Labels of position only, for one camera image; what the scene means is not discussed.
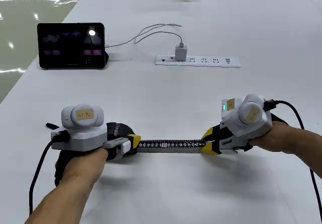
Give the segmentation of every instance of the finger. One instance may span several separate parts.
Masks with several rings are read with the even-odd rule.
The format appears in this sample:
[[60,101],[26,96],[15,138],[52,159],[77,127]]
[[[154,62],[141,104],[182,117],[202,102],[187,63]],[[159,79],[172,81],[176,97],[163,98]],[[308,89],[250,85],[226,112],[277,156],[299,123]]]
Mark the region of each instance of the finger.
[[251,146],[257,146],[257,145],[258,145],[258,139],[257,139],[257,138],[250,139],[250,140],[248,141],[248,143],[249,143]]

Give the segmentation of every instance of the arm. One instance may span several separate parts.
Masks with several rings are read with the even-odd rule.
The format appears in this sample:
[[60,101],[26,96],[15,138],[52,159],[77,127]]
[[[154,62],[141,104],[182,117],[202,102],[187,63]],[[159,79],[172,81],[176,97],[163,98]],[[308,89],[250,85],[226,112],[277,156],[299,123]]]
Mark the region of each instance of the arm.
[[267,134],[249,143],[268,151],[297,155],[322,178],[322,136],[316,133],[273,122]]
[[88,155],[73,158],[67,164],[58,187],[41,201],[26,224],[79,223],[107,156],[107,151],[100,148]]

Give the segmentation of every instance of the white charging cable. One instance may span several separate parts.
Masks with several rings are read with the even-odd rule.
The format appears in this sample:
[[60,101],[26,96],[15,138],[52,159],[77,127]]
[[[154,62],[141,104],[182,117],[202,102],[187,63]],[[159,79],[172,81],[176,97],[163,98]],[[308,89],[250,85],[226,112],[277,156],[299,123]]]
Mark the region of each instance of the white charging cable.
[[135,36],[134,36],[133,38],[131,38],[130,40],[128,40],[128,41],[126,41],[126,42],[124,42],[124,43],[120,43],[120,44],[115,44],[115,45],[105,45],[105,48],[111,48],[111,47],[121,46],[121,45],[127,44],[127,43],[129,43],[129,42],[131,42],[131,41],[133,41],[133,40],[134,40],[134,44],[137,44],[137,43],[139,43],[141,40],[143,40],[143,39],[147,38],[148,36],[151,36],[151,35],[153,35],[153,34],[156,34],[156,33],[166,33],[166,34],[174,34],[174,35],[177,35],[177,36],[180,38],[181,43],[183,43],[183,39],[182,39],[182,37],[181,37],[179,34],[177,34],[177,33],[173,33],[173,32],[168,32],[168,31],[156,31],[156,32],[153,32],[153,33],[151,33],[151,34],[146,35],[145,37],[143,37],[143,38],[142,38],[142,39],[140,39],[139,41],[136,41],[136,39],[137,39],[138,37],[143,36],[143,35],[145,35],[146,33],[150,32],[150,31],[152,31],[152,30],[154,30],[154,29],[157,29],[157,28],[160,28],[160,27],[164,27],[164,26],[182,27],[182,25],[179,25],[179,24],[153,24],[153,25],[147,26],[147,27],[145,27],[144,29],[142,29],[142,30],[141,30],[137,35],[135,35]]

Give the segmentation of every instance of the white table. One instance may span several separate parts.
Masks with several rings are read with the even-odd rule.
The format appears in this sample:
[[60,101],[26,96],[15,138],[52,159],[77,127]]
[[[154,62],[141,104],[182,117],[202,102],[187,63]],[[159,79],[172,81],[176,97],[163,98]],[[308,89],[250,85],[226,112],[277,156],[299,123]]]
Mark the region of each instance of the white table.
[[[177,39],[157,35],[109,50],[105,70],[41,70],[38,59],[0,105],[0,216],[22,223],[28,190],[49,141],[46,122],[64,106],[102,106],[106,121],[143,139],[199,138],[220,122],[221,99],[258,93],[287,100],[322,133],[322,14],[311,0],[80,0],[64,20],[102,22],[108,44],[144,26],[178,23],[189,54],[237,56],[241,68],[156,66]],[[290,109],[274,110],[298,126]],[[49,151],[34,205],[53,188]],[[253,149],[238,156],[137,154],[106,164],[82,223],[319,223],[308,168],[296,157]]]

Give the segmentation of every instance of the black cable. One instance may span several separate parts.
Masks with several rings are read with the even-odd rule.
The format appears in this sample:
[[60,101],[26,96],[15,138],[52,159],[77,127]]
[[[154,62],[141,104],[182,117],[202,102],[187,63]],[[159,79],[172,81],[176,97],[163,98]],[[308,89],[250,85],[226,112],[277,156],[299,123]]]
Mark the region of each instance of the black cable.
[[32,179],[31,185],[30,185],[30,189],[29,189],[29,215],[31,215],[31,213],[33,212],[33,192],[34,192],[34,188],[35,188],[35,184],[41,169],[41,166],[45,160],[46,154],[49,150],[49,148],[52,146],[53,143],[55,142],[65,142],[65,141],[69,141],[70,139],[70,135],[68,133],[67,130],[64,131],[60,131],[58,133],[58,135],[54,136],[52,138],[52,141],[50,141],[47,146],[45,147],[44,151],[42,152],[42,155],[40,157],[34,178]]
[[[301,129],[304,130],[304,125],[303,125],[303,122],[302,122],[302,119],[300,117],[300,115],[298,114],[297,110],[295,109],[295,107],[286,102],[286,101],[274,101],[275,105],[276,104],[284,104],[284,105],[287,105],[289,106],[293,112],[295,113],[296,115],[296,118],[301,126]],[[316,194],[316,199],[317,199],[317,204],[318,204],[318,210],[319,210],[319,213],[320,213],[320,219],[321,219],[321,223],[322,223],[322,205],[321,205],[321,198],[320,198],[320,194],[318,192],[318,188],[317,188],[317,185],[316,185],[316,181],[315,181],[315,177],[314,177],[314,172],[312,169],[310,169],[310,174],[311,174],[311,178],[312,178],[312,183],[313,183],[313,187],[314,187],[314,191],[315,191],[315,194]]]
[[49,148],[52,146],[53,143],[54,143],[53,140],[50,141],[47,144],[46,148],[44,149],[44,152],[42,152],[42,155],[40,157],[40,160],[39,160],[39,163],[38,163],[34,178],[32,179],[30,189],[29,189],[29,215],[31,215],[31,213],[33,211],[33,192],[34,192],[34,188],[35,188],[35,184],[36,184],[39,172],[40,172],[41,166],[42,166],[42,164],[43,164],[43,162],[45,160],[46,154],[47,154]]

